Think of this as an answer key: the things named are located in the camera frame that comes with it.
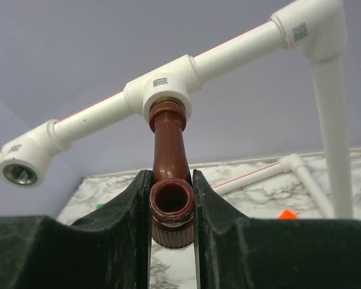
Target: brown pipe fitting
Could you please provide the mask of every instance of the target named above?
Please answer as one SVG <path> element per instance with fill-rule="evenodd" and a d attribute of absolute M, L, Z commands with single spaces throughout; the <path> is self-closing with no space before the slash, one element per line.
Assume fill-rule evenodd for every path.
<path fill-rule="evenodd" d="M 158 244 L 172 249 L 194 240 L 195 198 L 182 136 L 186 122 L 184 107 L 175 101 L 162 101 L 150 111 L 150 128 L 155 133 L 152 236 Z"/>

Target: marble surface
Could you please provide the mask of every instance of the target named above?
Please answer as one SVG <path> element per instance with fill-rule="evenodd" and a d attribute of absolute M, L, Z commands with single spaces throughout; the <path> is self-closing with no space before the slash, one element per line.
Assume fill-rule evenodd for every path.
<path fill-rule="evenodd" d="M 361 219 L 361 151 L 351 154 L 353 201 L 356 217 Z M 327 195 L 329 180 L 324 157 L 305 157 L 307 167 L 318 185 Z M 248 161 L 222 166 L 199 168 L 212 186 L 237 178 L 248 172 L 265 167 L 271 161 Z M 58 220 L 71 224 L 76 219 L 95 210 L 96 205 L 105 203 L 120 192 L 133 180 L 136 172 L 119 173 L 103 177 L 84 179 Z M 293 173 L 283 173 L 272 178 L 248 185 L 222 195 L 242 213 L 257 218 L 278 218 L 290 209 L 298 218 L 320 218 L 320 212 L 306 188 Z M 194 247 L 182 250 L 167 250 L 152 243 L 150 288 L 192 289 L 197 288 Z"/>

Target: ribbed nut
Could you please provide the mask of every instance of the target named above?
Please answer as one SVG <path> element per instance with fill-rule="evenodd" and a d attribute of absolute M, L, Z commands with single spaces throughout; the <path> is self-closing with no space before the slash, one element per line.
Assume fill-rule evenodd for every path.
<path fill-rule="evenodd" d="M 151 189 L 152 237 L 160 245 L 180 249 L 193 236 L 193 188 L 183 179 L 164 179 Z"/>

